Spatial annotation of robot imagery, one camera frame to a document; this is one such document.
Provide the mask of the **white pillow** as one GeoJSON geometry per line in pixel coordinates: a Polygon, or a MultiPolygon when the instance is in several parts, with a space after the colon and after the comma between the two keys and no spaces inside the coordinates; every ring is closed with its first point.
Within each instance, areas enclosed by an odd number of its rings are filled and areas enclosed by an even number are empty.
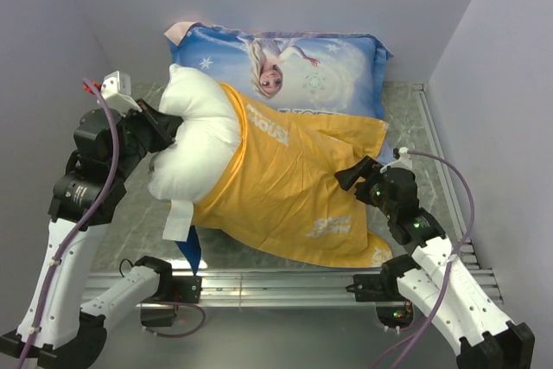
{"type": "Polygon", "coordinates": [[[194,206],[213,190],[241,144],[238,115],[223,86],[202,71],[173,64],[159,111],[182,119],[175,143],[150,162],[148,190],[171,203],[162,237],[185,242],[194,206]]]}

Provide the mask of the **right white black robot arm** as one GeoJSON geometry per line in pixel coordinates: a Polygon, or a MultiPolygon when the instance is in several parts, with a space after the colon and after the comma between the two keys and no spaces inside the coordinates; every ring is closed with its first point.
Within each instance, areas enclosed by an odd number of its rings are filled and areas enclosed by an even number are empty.
{"type": "Polygon", "coordinates": [[[403,147],[385,165],[366,156],[335,175],[343,190],[353,190],[357,200],[387,218],[392,237],[405,249],[404,255],[383,263],[380,291],[410,302],[425,318],[414,334],[396,344],[401,353],[392,367],[399,367],[429,327],[450,345],[459,368],[530,367],[535,335],[493,302],[461,260],[461,247],[471,233],[453,244],[420,206],[412,170],[416,154],[403,147]]]}

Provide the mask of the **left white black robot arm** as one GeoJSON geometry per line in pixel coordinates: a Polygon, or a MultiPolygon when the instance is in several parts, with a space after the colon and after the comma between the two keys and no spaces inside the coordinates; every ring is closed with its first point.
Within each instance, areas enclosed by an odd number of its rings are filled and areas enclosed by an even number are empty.
{"type": "Polygon", "coordinates": [[[149,153],[175,142],[182,123],[143,100],[122,115],[92,110],[73,133],[76,149],[55,183],[48,209],[48,248],[28,311],[18,328],[2,335],[1,352],[36,359],[41,368],[88,368],[109,331],[136,305],[169,299],[171,265],[144,257],[99,299],[83,302],[92,261],[126,194],[125,182],[149,153]]]}

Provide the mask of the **Mickey blue yellow pillowcase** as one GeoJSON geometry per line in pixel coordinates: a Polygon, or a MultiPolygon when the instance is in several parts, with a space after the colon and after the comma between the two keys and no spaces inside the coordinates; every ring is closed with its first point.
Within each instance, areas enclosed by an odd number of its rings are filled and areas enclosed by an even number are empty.
{"type": "Polygon", "coordinates": [[[367,225],[366,206],[335,173],[379,156],[380,119],[279,112],[223,84],[241,144],[200,202],[192,223],[220,229],[251,248],[334,268],[379,267],[388,243],[367,225]]]}

